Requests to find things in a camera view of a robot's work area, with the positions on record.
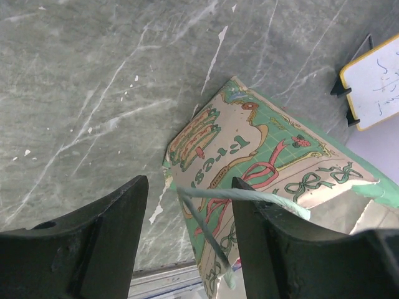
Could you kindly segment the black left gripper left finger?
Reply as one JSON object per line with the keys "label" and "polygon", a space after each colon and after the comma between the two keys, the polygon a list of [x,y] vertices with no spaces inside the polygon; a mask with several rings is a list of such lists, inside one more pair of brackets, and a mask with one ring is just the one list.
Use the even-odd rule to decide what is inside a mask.
{"label": "black left gripper left finger", "polygon": [[2,298],[126,298],[147,207],[137,176],[84,207],[1,233]]}

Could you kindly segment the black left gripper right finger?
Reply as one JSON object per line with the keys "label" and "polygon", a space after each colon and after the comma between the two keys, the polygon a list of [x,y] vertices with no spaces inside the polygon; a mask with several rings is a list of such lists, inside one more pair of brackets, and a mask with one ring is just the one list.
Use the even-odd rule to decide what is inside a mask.
{"label": "black left gripper right finger", "polygon": [[398,231],[346,235],[277,204],[234,201],[248,298],[397,298]]}

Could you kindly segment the green printed paper bag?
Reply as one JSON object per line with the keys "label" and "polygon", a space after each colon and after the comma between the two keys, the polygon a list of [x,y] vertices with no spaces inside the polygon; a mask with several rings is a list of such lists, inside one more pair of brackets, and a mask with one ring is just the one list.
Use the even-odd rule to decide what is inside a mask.
{"label": "green printed paper bag", "polygon": [[238,78],[227,81],[170,143],[166,163],[208,298],[248,298],[234,201],[277,204],[336,232],[327,221],[339,208],[363,199],[398,206],[391,179]]}

